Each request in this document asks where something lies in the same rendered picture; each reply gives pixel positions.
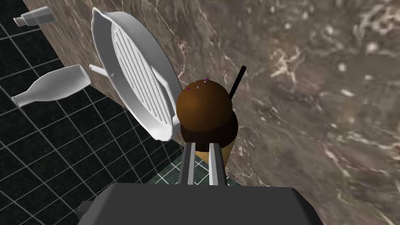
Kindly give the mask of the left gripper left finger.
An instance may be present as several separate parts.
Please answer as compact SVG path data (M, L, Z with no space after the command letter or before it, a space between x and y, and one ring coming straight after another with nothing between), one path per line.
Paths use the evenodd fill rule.
M181 161L179 184L193 185L195 168L195 143L186 143Z

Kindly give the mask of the white grill pan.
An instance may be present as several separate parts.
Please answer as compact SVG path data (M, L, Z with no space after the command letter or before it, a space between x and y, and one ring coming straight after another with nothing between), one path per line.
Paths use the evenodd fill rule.
M92 10L91 33L102 67L126 108L155 140L179 131L176 113L182 90L167 55L150 31L126 12Z

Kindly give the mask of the white bottle with long neck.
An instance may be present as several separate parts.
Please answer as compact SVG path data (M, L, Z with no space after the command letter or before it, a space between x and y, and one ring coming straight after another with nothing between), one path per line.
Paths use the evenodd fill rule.
M79 64L51 71L38 78L27 91L11 97L22 107L33 102L50 102L73 95L91 83Z

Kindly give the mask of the brown cupcake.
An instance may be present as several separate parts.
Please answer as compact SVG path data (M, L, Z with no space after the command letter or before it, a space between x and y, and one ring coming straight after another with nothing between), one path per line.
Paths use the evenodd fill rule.
M196 155L209 162L209 144L221 146L226 165L238 134L238 119L228 91L205 79L188 84L177 100L177 116L184 142L195 143Z

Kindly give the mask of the black stick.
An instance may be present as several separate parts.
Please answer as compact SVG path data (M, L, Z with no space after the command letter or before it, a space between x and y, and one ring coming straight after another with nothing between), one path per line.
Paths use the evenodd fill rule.
M236 92L236 90L237 90L237 88L238 88L238 85L239 85L241 79L243 78L243 76L244 76L244 74L245 74L246 69L247 69L246 66L241 66L241 68L240 68L240 70L239 70L239 73L238 73L238 75L237 75L237 77L236 77L236 79L235 79L235 81L234 81L234 83L233 83L233 86L232 86L232 88L231 88L231 90L230 90L230 92L229 92L229 98L230 98L230 100L233 99L234 94L235 94L235 92Z

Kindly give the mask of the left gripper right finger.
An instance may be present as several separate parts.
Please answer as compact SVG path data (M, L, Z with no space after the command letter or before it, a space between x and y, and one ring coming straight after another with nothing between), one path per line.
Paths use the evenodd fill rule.
M222 150L218 143L209 144L209 184L227 186Z

